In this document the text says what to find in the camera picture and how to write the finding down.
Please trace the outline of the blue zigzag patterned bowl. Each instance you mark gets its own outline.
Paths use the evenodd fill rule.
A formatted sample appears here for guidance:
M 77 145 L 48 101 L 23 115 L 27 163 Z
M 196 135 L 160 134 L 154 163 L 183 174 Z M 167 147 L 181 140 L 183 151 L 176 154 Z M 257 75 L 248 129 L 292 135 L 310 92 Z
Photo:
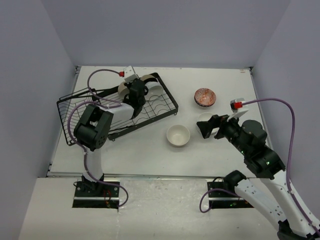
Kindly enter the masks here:
M 216 103 L 217 96 L 214 91 L 209 88 L 199 88 L 194 93 L 195 103 L 203 108 L 208 108 Z

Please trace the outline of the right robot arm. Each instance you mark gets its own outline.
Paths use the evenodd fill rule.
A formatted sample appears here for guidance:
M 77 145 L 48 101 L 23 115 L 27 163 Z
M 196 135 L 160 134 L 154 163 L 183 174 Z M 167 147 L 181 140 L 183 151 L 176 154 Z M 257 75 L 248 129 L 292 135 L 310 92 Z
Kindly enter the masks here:
M 278 154 L 266 145 L 267 133 L 255 120 L 242 125 L 228 115 L 213 115 L 208 121 L 198 121 L 197 128 L 204 139 L 213 129 L 215 139 L 227 139 L 244 157 L 246 167 L 267 187 L 274 199 L 269 199 L 243 173 L 234 170 L 223 178 L 221 191 L 227 196 L 246 200 L 276 229 L 280 240 L 318 240 L 320 221 L 294 196 L 286 167 Z

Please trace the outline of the tan and black bowl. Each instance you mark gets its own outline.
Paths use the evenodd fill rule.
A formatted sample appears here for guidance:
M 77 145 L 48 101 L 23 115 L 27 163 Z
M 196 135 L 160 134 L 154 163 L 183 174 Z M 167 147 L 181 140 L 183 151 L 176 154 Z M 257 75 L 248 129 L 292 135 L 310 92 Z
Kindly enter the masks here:
M 155 76 L 153 76 L 152 74 L 143 75 L 140 77 L 140 79 L 145 83 L 158 82 L 158 79 Z

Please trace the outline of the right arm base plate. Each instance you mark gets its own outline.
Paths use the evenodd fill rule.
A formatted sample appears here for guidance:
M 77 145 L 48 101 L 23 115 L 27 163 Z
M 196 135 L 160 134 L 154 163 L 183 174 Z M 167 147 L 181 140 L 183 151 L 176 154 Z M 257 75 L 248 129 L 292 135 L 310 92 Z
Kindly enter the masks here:
M 214 178 L 207 181 L 207 189 L 223 189 L 223 179 Z M 243 198 L 235 197 L 223 191 L 214 191 L 208 194 L 208 202 L 211 209 L 250 209 L 253 208 Z

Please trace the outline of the light blue bowl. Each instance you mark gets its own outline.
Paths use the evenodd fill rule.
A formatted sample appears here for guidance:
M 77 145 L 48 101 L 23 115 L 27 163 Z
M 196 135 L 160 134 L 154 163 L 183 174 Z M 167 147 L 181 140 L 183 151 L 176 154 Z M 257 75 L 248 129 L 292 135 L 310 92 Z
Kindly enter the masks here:
M 212 117 L 212 115 L 213 115 L 213 113 L 211 113 L 211 112 L 204 112 L 198 116 L 196 122 L 208 121 Z M 217 129 L 213 129 L 211 132 L 211 135 L 214 136 L 217 133 L 217 131 L 218 131 Z
M 148 95 L 149 96 L 160 96 L 163 93 L 163 87 L 159 82 L 148 82 L 146 84 L 147 88 L 148 88 Z

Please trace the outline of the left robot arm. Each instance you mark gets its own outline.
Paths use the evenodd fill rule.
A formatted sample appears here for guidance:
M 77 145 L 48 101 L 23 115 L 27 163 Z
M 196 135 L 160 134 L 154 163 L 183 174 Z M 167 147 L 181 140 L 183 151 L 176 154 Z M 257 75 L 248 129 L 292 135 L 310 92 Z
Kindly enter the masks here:
M 94 197 L 104 190 L 101 148 L 108 138 L 111 125 L 136 118 L 146 103 L 145 95 L 149 90 L 142 80 L 135 79 L 126 86 L 129 93 L 119 106 L 108 107 L 89 101 L 73 131 L 75 143 L 82 147 L 84 154 L 82 178 L 89 181 L 86 190 Z

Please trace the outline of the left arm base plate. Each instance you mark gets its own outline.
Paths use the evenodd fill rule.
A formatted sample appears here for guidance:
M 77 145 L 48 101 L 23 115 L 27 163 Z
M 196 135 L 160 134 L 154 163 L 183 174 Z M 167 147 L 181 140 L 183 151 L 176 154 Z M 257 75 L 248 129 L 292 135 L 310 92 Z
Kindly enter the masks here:
M 119 209 L 119 187 L 95 183 L 85 185 L 82 181 L 73 183 L 75 187 L 72 208 L 79 209 Z

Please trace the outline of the beige bowl with flower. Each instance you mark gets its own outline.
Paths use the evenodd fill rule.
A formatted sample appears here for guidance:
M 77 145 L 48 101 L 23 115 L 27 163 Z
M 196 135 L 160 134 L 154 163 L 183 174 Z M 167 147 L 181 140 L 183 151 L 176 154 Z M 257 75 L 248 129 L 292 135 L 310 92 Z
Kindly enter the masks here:
M 191 134 L 184 125 L 172 125 L 166 132 L 166 139 L 174 147 L 183 147 L 190 140 Z

